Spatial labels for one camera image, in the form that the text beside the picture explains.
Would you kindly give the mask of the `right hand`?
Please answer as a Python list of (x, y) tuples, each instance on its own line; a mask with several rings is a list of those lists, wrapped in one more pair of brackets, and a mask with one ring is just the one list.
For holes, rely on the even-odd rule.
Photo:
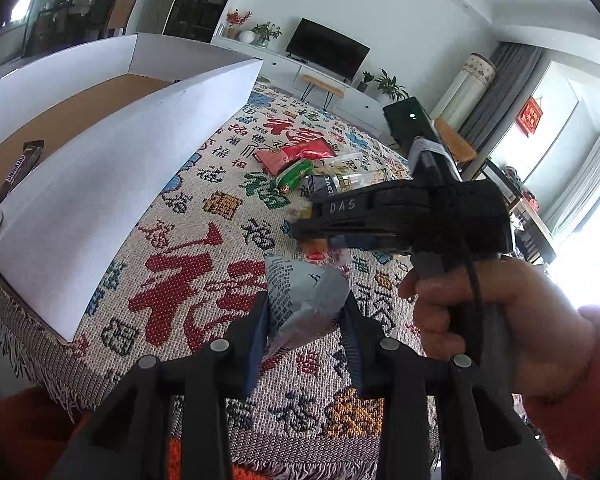
[[(523, 396), (565, 396), (588, 371), (596, 329), (538, 268), (506, 258), (475, 264), (484, 306), (482, 366), (496, 383)], [(451, 326), (457, 307), (471, 300), (468, 271), (434, 278), (408, 272), (399, 296), (416, 296), (413, 322), (430, 358), (467, 353), (466, 338)]]

